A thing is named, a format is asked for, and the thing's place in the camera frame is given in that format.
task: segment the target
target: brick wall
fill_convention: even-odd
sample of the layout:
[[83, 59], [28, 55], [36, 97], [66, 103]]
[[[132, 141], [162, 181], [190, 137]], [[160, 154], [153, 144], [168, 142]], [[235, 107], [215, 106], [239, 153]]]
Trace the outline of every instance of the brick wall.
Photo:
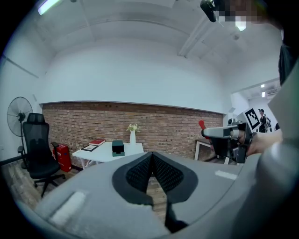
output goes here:
[[[202, 138], [199, 120], [207, 127], [222, 126], [223, 115], [175, 107], [119, 103], [71, 102], [44, 104], [50, 141], [69, 146], [70, 155], [97, 138], [129, 142], [130, 123], [141, 126], [136, 141], [144, 151], [164, 151], [194, 159], [195, 139]], [[80, 166], [78, 158], [72, 164]]]

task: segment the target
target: black office chair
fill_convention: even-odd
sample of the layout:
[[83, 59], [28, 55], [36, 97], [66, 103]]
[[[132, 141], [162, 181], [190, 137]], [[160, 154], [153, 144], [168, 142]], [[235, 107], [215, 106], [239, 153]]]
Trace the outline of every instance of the black office chair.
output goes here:
[[[45, 182], [42, 197], [49, 183], [58, 186], [53, 181], [54, 179], [60, 177], [65, 179], [64, 174], [51, 176], [59, 171], [60, 167], [58, 161], [52, 157], [49, 147], [49, 128], [49, 124], [45, 122], [42, 114], [30, 113], [27, 122], [23, 123], [27, 154], [24, 154], [23, 146], [19, 146], [18, 148], [18, 153], [21, 153], [30, 177], [34, 179], [40, 178], [34, 181], [34, 186], [37, 187], [36, 183]], [[55, 157], [57, 158], [56, 148], [58, 144], [53, 142], [52, 145], [54, 146]]]

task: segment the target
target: electric fan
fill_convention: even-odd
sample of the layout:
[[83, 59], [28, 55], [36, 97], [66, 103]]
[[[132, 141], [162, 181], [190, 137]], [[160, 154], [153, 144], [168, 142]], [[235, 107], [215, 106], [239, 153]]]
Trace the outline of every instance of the electric fan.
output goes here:
[[[23, 147], [24, 141], [22, 123], [27, 120], [28, 115], [32, 112], [31, 104], [24, 97], [17, 97], [13, 99], [7, 110], [8, 127], [14, 135], [21, 137]], [[22, 163], [21, 166], [24, 169], [26, 168], [24, 163]]]

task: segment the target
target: chair armrest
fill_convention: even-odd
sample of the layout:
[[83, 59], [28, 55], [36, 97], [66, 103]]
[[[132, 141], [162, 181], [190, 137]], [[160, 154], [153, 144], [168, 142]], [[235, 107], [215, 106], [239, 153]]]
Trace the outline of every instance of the chair armrest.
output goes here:
[[23, 145], [19, 146], [18, 153], [21, 154], [21, 153], [23, 153], [23, 151], [24, 151], [24, 146]]
[[53, 145], [54, 148], [57, 148], [59, 146], [59, 144], [57, 144], [56, 142], [52, 142], [51, 144]]

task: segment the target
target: picture frame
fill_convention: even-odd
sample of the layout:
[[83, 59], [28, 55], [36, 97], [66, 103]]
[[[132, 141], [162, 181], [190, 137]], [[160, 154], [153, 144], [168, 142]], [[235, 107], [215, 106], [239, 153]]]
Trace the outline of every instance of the picture frame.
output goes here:
[[87, 146], [85, 146], [84, 148], [82, 148], [81, 150], [92, 152], [92, 151], [94, 151], [97, 147], [98, 147], [98, 145], [87, 145]]

